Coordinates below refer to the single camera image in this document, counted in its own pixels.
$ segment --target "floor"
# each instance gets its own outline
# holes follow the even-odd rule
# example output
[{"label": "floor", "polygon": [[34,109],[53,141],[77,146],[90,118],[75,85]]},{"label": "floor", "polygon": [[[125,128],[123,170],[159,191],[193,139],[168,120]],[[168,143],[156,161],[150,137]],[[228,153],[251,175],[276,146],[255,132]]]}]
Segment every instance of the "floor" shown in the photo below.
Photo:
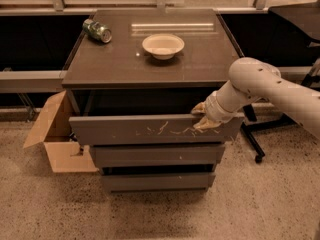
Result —
[{"label": "floor", "polygon": [[13,115],[0,113],[0,239],[320,239],[320,141],[299,126],[255,133],[259,165],[239,133],[207,192],[109,194],[98,173],[54,174],[42,144],[23,150],[33,122]]}]

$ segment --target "drawer front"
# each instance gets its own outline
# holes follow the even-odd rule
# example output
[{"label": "drawer front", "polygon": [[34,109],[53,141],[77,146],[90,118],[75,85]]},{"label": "drawer front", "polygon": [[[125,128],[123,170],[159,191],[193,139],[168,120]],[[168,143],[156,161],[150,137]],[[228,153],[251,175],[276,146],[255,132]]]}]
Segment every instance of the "drawer front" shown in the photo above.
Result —
[{"label": "drawer front", "polygon": [[198,131],[201,116],[139,115],[71,117],[69,122],[81,145],[225,142],[235,139],[243,115],[221,126]]},{"label": "drawer front", "polygon": [[103,176],[102,184],[109,192],[144,190],[207,189],[214,173]]},{"label": "drawer front", "polygon": [[220,163],[224,144],[174,144],[91,147],[96,167]]}]

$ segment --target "white bowl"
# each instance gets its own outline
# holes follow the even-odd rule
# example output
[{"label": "white bowl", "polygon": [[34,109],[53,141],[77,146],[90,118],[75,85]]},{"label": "white bowl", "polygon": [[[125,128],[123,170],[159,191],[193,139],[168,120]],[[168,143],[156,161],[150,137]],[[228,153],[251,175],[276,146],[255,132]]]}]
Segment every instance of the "white bowl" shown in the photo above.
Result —
[{"label": "white bowl", "polygon": [[184,47],[180,37],[172,34],[155,34],[148,36],[142,42],[142,47],[159,60],[168,60]]}]

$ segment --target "cardboard box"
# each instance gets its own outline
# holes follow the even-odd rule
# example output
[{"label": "cardboard box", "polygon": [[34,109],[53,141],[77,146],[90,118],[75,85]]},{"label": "cardboard box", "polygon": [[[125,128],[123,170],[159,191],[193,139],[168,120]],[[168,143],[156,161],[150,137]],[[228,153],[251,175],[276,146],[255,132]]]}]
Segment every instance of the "cardboard box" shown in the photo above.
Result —
[{"label": "cardboard box", "polygon": [[89,147],[70,142],[73,109],[66,92],[51,96],[35,121],[23,148],[43,143],[53,172],[96,172]]}]

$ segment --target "metal can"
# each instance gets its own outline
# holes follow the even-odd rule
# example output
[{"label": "metal can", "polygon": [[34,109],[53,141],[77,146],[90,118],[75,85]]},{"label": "metal can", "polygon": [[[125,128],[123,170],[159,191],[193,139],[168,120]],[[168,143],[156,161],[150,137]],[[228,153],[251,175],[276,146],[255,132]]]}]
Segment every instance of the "metal can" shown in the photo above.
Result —
[{"label": "metal can", "polygon": [[111,30],[107,25],[100,22],[86,19],[82,24],[82,29],[92,38],[103,43],[109,43],[112,39]]}]

